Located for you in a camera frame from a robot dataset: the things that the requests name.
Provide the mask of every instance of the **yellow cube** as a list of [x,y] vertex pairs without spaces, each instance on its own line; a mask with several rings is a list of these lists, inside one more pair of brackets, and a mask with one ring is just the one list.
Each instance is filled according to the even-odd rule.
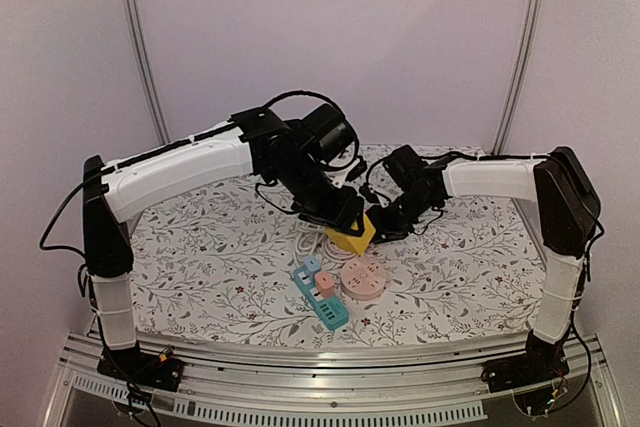
[[367,214],[364,214],[363,220],[364,233],[360,237],[343,234],[328,227],[326,227],[324,230],[329,238],[333,241],[333,243],[340,247],[342,250],[362,255],[364,254],[364,251],[367,250],[367,247],[369,247],[369,243],[371,242],[371,239],[373,239],[373,235],[376,233],[376,228],[369,220],[369,217],[367,217]]

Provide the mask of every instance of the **round pink object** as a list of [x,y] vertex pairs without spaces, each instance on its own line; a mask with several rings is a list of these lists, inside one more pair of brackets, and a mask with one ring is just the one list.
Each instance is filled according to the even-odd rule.
[[344,292],[356,300],[379,297],[387,281],[387,272],[376,261],[355,258],[342,267],[340,280]]

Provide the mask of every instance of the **floral pattern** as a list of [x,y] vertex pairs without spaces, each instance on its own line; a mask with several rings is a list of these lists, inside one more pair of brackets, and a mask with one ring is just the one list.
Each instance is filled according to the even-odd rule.
[[[362,153],[372,162],[392,149],[363,146]],[[372,181],[397,194],[383,169]],[[512,202],[465,197],[448,200],[425,234],[371,246],[365,256],[387,269],[384,294],[356,301],[338,285],[350,322],[328,331],[291,279],[298,266],[293,244],[308,224],[258,198],[255,182],[216,182],[143,214],[132,236],[138,329],[194,341],[392,346],[525,331],[537,314],[543,267]],[[264,193],[276,205],[290,202],[282,188]],[[426,223],[435,214],[423,217]],[[323,268],[337,280],[342,263],[324,252],[317,252]]]

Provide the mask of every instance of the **pink cube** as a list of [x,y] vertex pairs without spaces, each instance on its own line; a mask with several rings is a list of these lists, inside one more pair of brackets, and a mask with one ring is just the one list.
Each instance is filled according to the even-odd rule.
[[331,277],[328,272],[316,272],[314,279],[316,281],[316,289],[318,289],[318,292],[320,292],[320,295],[322,295],[324,299],[328,299],[335,295],[336,284],[333,282],[333,277]]

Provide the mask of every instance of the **vent grille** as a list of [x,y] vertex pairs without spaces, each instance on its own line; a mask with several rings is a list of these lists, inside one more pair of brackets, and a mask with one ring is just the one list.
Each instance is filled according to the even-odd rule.
[[[126,388],[114,381],[76,373],[73,385],[78,390],[116,402],[125,403],[127,399]],[[172,410],[155,405],[154,408],[175,417],[216,425],[258,427],[421,427],[456,425],[487,418],[480,401],[451,407],[366,414],[273,413],[181,398],[175,399]]]

